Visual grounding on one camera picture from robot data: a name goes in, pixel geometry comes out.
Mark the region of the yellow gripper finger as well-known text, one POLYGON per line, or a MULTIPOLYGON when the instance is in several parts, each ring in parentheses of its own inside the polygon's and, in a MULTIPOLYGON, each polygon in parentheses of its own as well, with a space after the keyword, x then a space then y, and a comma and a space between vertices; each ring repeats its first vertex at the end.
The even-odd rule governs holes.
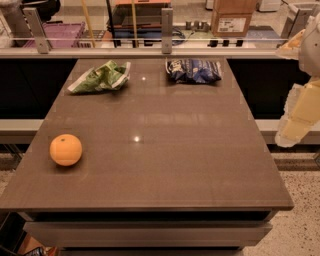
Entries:
POLYGON ((284 43, 282 46, 280 46, 275 51, 275 54, 278 57, 281 57, 284 59, 297 60, 304 32, 305 32, 304 29, 299 31, 296 35, 294 35, 286 43, 284 43))
POLYGON ((320 121, 320 78, 312 77, 305 85, 294 84, 289 91, 280 118, 275 142, 288 148, 299 143, 320 121))

